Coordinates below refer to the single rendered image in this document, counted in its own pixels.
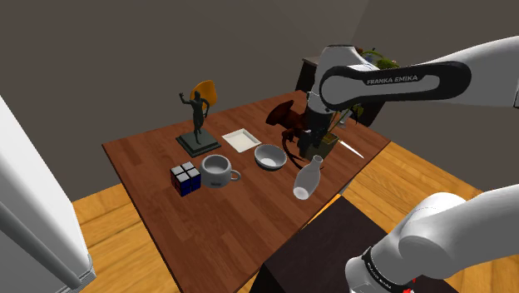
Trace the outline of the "green plant in yellow pot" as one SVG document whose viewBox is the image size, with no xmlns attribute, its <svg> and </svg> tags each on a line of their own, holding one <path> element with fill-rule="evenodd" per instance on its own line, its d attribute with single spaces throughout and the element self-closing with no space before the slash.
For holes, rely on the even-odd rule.
<svg viewBox="0 0 519 293">
<path fill-rule="evenodd" d="M 332 133 L 332 130 L 338 125 L 335 119 L 343 123 L 347 117 L 363 113 L 361 104 L 357 105 L 354 110 L 348 107 L 336 112 L 328 109 L 322 103 L 319 95 L 319 83 L 324 73 L 334 66 L 352 66 L 359 71 L 377 71 L 397 68 L 398 64 L 374 50 L 364 51 L 359 47 L 350 45 L 329 45 L 324 48 L 319 56 L 319 64 L 314 75 L 314 85 L 309 92 L 306 92 L 304 121 L 307 127 L 306 130 L 325 130 L 323 139 L 325 157 L 339 141 L 339 137 Z"/>
</svg>

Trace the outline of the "red-brown dragon figure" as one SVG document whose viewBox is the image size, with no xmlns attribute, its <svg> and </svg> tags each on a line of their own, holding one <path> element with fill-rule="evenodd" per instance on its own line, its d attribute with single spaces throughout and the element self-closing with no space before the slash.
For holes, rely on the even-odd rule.
<svg viewBox="0 0 519 293">
<path fill-rule="evenodd" d="M 302 169 L 303 167 L 297 160 L 303 161 L 303 159 L 292 154 L 286 144 L 286 142 L 293 142 L 294 137 L 300 138 L 307 128 L 304 121 L 305 115 L 294 112 L 291 109 L 293 105 L 294 100 L 280 103 L 270 112 L 265 122 L 271 126 L 281 125 L 284 127 L 284 130 L 281 132 L 284 152 L 296 167 Z"/>
</svg>

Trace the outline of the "white vase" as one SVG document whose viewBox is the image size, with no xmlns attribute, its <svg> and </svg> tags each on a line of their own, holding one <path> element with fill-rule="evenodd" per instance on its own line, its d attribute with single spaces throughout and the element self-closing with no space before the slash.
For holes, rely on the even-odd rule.
<svg viewBox="0 0 519 293">
<path fill-rule="evenodd" d="M 314 155 L 311 162 L 304 166 L 296 176 L 293 193 L 300 200 L 307 200 L 320 182 L 320 167 L 323 158 Z"/>
</svg>

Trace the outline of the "white bowl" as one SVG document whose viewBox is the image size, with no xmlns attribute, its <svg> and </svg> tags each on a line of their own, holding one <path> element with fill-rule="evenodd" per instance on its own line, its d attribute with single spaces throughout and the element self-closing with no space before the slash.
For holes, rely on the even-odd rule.
<svg viewBox="0 0 519 293">
<path fill-rule="evenodd" d="M 271 144 L 257 146 L 254 155 L 256 163 L 269 171 L 277 171 L 287 162 L 285 152 L 281 148 Z"/>
</svg>

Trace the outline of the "white knife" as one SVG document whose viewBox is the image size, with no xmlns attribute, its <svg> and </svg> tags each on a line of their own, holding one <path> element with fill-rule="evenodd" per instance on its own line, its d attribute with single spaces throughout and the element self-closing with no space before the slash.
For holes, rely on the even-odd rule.
<svg viewBox="0 0 519 293">
<path fill-rule="evenodd" d="M 352 153 L 354 153 L 355 155 L 361 157 L 364 159 L 364 156 L 362 154 L 360 154 L 357 150 L 355 150 L 354 148 L 352 148 L 350 145 L 348 145 L 346 142 L 344 142 L 343 140 L 339 140 L 339 143 L 341 145 L 343 145 L 344 147 L 346 147 L 347 149 L 349 149 Z"/>
</svg>

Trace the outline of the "white square plate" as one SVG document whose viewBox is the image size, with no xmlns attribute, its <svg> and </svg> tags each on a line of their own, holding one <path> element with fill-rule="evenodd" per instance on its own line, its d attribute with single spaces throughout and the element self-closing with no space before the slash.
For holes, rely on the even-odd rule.
<svg viewBox="0 0 519 293">
<path fill-rule="evenodd" d="M 257 147 L 261 142 L 244 128 L 225 134 L 222 138 L 238 153 Z"/>
</svg>

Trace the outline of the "white mug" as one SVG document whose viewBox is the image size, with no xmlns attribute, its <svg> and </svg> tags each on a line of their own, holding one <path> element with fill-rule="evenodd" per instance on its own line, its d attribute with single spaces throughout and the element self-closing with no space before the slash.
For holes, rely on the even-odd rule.
<svg viewBox="0 0 519 293">
<path fill-rule="evenodd" d="M 229 159 L 218 154 L 206 156 L 202 160 L 200 175 L 201 184 L 209 188 L 221 188 L 241 179 L 241 174 L 232 169 Z"/>
</svg>

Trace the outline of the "dark figure statue on base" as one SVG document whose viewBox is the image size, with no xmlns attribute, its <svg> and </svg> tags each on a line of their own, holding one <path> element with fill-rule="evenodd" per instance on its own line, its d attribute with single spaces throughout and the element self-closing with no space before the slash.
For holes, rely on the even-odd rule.
<svg viewBox="0 0 519 293">
<path fill-rule="evenodd" d="M 194 91 L 195 98 L 193 100 L 187 101 L 182 92 L 179 93 L 179 97 L 183 104 L 188 104 L 192 107 L 194 130 L 193 132 L 178 136 L 176 138 L 177 142 L 191 157 L 197 157 L 221 147 L 221 144 L 208 131 L 202 128 L 208 116 L 210 103 L 198 91 Z"/>
</svg>

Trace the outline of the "wooden table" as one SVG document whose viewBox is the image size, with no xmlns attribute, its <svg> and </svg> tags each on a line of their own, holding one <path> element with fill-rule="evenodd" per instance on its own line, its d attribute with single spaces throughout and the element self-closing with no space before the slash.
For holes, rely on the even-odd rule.
<svg viewBox="0 0 519 293">
<path fill-rule="evenodd" d="M 250 150 L 222 142 L 218 153 L 239 181 L 180 196 L 170 169 L 190 160 L 176 138 L 192 121 L 107 142 L 104 150 L 182 293 L 235 293 L 289 238 L 331 201 L 388 144 L 372 129 L 347 120 L 325 157 L 320 182 L 307 200 L 294 196 L 297 168 L 265 171 Z"/>
</svg>

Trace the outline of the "colourful puzzle cube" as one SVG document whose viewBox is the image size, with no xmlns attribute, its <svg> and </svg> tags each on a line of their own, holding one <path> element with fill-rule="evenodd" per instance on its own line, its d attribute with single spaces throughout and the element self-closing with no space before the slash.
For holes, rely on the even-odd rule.
<svg viewBox="0 0 519 293">
<path fill-rule="evenodd" d="M 201 174 L 191 161 L 170 169 L 171 183 L 180 196 L 200 189 Z"/>
</svg>

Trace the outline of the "white refrigerator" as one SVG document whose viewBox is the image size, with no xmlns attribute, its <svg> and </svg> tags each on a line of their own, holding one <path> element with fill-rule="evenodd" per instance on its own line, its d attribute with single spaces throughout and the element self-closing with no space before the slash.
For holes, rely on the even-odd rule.
<svg viewBox="0 0 519 293">
<path fill-rule="evenodd" d="M 80 293 L 95 277 L 71 201 L 0 97 L 0 293 Z"/>
</svg>

